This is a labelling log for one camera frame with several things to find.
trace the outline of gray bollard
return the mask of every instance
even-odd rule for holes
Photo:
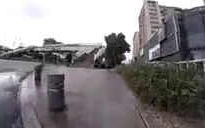
[[[62,111],[65,108],[64,74],[47,76],[48,105],[51,111]]]

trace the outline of vegetation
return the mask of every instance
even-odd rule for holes
[[[51,45],[51,44],[63,44],[63,43],[57,42],[54,38],[44,39],[44,44],[43,45]]]
[[[125,60],[124,53],[130,52],[130,45],[125,41],[125,35],[112,33],[105,36],[107,47],[105,50],[105,60],[107,67],[114,68]]]
[[[117,69],[140,99],[181,116],[205,115],[205,86],[193,68],[170,64],[128,65]]]

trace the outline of railing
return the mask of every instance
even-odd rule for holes
[[[205,78],[205,59],[191,60],[191,61],[180,61],[177,62],[180,68],[190,68],[193,67],[197,73]]]

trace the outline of sidewalk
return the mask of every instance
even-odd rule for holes
[[[46,81],[48,74],[65,74],[68,110],[49,112]],[[42,86],[34,76],[21,88],[22,118],[25,128],[145,128],[135,107],[135,97],[112,71],[46,66]]]

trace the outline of sky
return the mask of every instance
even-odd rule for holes
[[[192,8],[203,0],[157,0]],[[44,38],[63,43],[103,43],[122,32],[132,45],[143,0],[0,0],[0,44],[41,46]]]

